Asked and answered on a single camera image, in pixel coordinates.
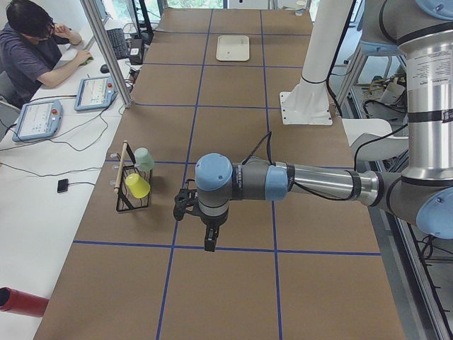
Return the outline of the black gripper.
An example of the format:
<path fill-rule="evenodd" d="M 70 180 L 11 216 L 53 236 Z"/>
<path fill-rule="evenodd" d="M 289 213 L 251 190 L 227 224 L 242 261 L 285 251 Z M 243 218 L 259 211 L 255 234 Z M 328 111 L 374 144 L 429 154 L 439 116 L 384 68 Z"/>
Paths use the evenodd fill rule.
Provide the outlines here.
<path fill-rule="evenodd" d="M 215 252 L 220 227 L 227 221 L 227 212 L 218 216 L 202 213 L 201 220 L 206 226 L 205 251 Z"/>

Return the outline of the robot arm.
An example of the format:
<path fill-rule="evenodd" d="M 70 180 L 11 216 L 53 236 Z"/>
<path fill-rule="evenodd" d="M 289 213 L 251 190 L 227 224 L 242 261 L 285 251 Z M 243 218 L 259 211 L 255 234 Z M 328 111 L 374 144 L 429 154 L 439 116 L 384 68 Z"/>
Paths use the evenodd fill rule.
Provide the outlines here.
<path fill-rule="evenodd" d="M 408 166 L 399 174 L 322 169 L 213 153 L 195 166 L 194 213 L 214 251 L 233 200 L 281 200 L 301 191 L 377 206 L 426 234 L 452 237 L 452 2 L 368 1 L 362 38 L 406 55 Z"/>

